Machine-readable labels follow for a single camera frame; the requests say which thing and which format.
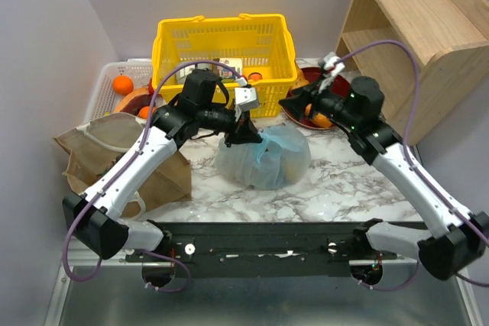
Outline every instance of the wooden shelf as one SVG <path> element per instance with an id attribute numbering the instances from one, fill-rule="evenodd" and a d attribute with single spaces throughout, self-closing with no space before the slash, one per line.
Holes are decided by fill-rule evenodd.
<path id="1" fill-rule="evenodd" d="M 397 38 L 391 27 L 346 32 L 342 35 L 350 51 L 385 38 Z M 379 82 L 386 96 L 382 112 L 387 119 L 393 118 L 399 106 L 414 90 L 413 67 L 406 54 L 394 45 L 382 45 L 353 56 L 353 60 L 362 75 Z"/>
<path id="2" fill-rule="evenodd" d="M 376 0 L 418 62 L 449 47 L 486 41 L 452 0 Z"/>
<path id="3" fill-rule="evenodd" d="M 421 88 L 408 141 L 416 144 L 489 73 L 489 2 L 351 0 L 336 53 L 344 56 L 381 39 L 406 44 L 418 63 Z M 373 47 L 347 66 L 379 82 L 382 112 L 402 134 L 414 99 L 405 53 L 394 45 Z"/>

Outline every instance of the white clip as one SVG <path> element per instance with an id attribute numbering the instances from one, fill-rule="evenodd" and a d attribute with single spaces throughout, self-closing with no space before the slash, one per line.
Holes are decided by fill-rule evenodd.
<path id="1" fill-rule="evenodd" d="M 235 117 L 236 121 L 239 120 L 243 112 L 250 111 L 254 108 L 260 107 L 260 101 L 258 101 L 258 94 L 255 87 L 235 88 Z"/>
<path id="2" fill-rule="evenodd" d="M 79 131 L 80 133 L 84 133 L 86 135 L 89 131 L 89 127 L 90 127 L 90 123 L 87 122 L 86 124 L 77 126 L 76 130 Z"/>
<path id="3" fill-rule="evenodd" d="M 319 93 L 324 91 L 327 86 L 333 83 L 335 78 L 345 68 L 345 64 L 339 63 L 339 60 L 341 59 L 337 57 L 335 53 L 329 53 L 324 57 L 324 59 L 322 59 L 324 62 L 323 69 L 328 73 L 328 76 L 321 82 L 321 85 L 319 86 Z"/>
<path id="4" fill-rule="evenodd" d="M 236 79 L 236 82 L 237 84 L 240 86 L 240 87 L 245 87 L 248 85 L 248 82 L 246 81 L 246 78 L 245 77 L 240 77 L 240 78 L 237 78 Z"/>

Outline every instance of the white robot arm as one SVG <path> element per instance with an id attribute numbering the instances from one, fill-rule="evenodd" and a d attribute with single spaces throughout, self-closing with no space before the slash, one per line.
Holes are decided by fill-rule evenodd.
<path id="1" fill-rule="evenodd" d="M 215 78 L 211 72 L 194 70 L 177 103 L 173 101 L 155 112 L 151 128 L 105 176 L 82 195 L 72 193 L 63 200 L 66 222 L 70 226 L 83 207 L 100 196 L 74 235 L 102 259 L 110 258 L 122 249 L 158 251 L 165 233 L 150 221 L 122 220 L 121 213 L 149 175 L 201 127 L 216 133 L 224 132 L 225 142 L 229 145 L 261 141 L 249 114 L 258 106 L 256 90 L 241 82 L 235 93 L 235 110 L 225 108 L 225 104 L 216 106 L 212 104 L 218 83 Z M 336 95 L 331 86 L 323 82 L 320 79 L 301 87 L 280 104 L 298 119 L 309 104 L 311 115 L 320 112 L 330 118 L 347 133 L 353 150 L 404 194 L 427 226 L 427 230 L 422 231 L 372 220 L 364 224 L 359 236 L 354 236 L 354 249 L 350 251 L 390 251 L 417 259 L 438 279 L 449 278 L 479 258 L 485 245 L 412 171 L 404 156 L 401 138 L 379 117 L 384 95 L 377 82 L 358 77 L 352 82 L 347 98 Z M 203 95 L 208 98 L 201 101 Z M 147 139 L 141 147 L 144 134 Z M 449 197 L 418 163 L 416 165 L 432 185 Z M 114 183 L 104 191 L 103 187 L 110 180 Z M 489 229 L 489 217 L 485 213 L 473 215 L 453 198 L 450 201 L 458 213 L 477 228 Z"/>

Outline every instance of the light blue plastic bag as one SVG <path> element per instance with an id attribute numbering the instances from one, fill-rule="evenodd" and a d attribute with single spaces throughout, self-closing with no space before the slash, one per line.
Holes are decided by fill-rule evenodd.
<path id="1" fill-rule="evenodd" d="M 280 189 L 299 181 L 311 164 L 306 137 L 291 124 L 267 127 L 259 144 L 226 147 L 219 142 L 215 167 L 223 176 L 259 189 Z"/>

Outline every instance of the white marble surface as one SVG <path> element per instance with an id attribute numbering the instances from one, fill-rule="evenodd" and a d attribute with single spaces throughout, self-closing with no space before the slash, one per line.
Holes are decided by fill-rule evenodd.
<path id="1" fill-rule="evenodd" d="M 301 67 L 315 64 L 301 60 Z M 291 123 L 277 118 L 257 119 L 258 128 Z M 187 142 L 181 149 L 192 165 L 192 201 L 174 202 L 147 213 L 157 221 L 388 221 L 419 220 L 397 189 L 350 148 L 334 128 L 300 131 L 307 136 L 312 163 L 295 185 L 263 191 L 228 181 L 213 161 L 221 137 Z"/>

